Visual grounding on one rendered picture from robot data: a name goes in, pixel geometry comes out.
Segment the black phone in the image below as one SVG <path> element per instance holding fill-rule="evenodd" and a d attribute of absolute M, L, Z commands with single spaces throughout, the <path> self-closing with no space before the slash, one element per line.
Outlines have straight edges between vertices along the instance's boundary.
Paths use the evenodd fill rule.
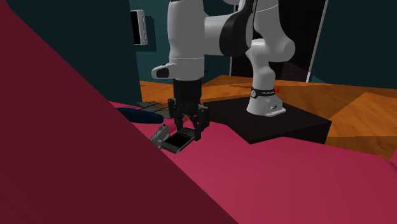
<path fill-rule="evenodd" d="M 195 131 L 191 128 L 182 128 L 175 134 L 168 137 L 163 143 L 162 148 L 177 154 L 195 139 Z"/>

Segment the grey angular object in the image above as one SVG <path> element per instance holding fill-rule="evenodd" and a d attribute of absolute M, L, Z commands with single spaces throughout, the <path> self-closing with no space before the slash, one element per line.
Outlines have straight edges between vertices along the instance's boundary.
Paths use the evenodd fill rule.
<path fill-rule="evenodd" d="M 169 126 L 161 124 L 158 130 L 150 137 L 150 141 L 158 148 L 162 149 L 162 143 L 169 138 Z"/>

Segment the white framed wall panel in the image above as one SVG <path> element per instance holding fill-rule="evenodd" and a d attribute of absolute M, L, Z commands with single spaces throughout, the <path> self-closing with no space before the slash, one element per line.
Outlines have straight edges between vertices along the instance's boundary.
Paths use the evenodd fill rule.
<path fill-rule="evenodd" d="M 143 10 L 130 10 L 135 45 L 147 45 L 146 17 Z"/>

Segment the black robot stand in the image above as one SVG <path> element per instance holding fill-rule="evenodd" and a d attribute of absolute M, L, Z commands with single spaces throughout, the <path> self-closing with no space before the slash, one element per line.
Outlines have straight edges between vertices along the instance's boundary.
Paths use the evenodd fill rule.
<path fill-rule="evenodd" d="M 211 122 L 230 127 L 247 143 L 254 144 L 278 137 L 291 137 L 313 143 L 326 142 L 331 121 L 283 104 L 286 112 L 273 117 L 253 115 L 246 111 L 247 97 L 205 102 Z"/>

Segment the dark blue cushion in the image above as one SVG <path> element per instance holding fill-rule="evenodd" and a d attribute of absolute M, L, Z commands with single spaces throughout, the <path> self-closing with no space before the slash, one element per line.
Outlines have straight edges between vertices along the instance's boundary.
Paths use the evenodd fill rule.
<path fill-rule="evenodd" d="M 117 110 L 132 123 L 163 123 L 162 115 L 134 108 L 117 108 Z"/>

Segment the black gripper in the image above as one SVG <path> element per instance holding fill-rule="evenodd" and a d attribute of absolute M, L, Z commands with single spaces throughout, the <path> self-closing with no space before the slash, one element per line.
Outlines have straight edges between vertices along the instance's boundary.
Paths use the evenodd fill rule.
<path fill-rule="evenodd" d="M 202 80 L 173 80 L 174 98 L 168 99 L 169 116 L 174 120 L 177 129 L 183 128 L 183 118 L 178 106 L 197 111 L 189 118 L 194 126 L 194 140 L 201 139 L 202 131 L 209 126 L 209 108 L 200 105 L 202 96 Z"/>

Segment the dark door with white frame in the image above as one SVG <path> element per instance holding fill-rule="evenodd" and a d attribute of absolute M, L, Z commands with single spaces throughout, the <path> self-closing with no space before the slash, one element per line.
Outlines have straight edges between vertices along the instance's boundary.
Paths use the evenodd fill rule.
<path fill-rule="evenodd" d="M 279 12 L 284 33 L 295 43 L 295 54 L 286 62 L 270 62 L 277 80 L 307 81 L 316 54 L 326 0 L 266 0 Z"/>

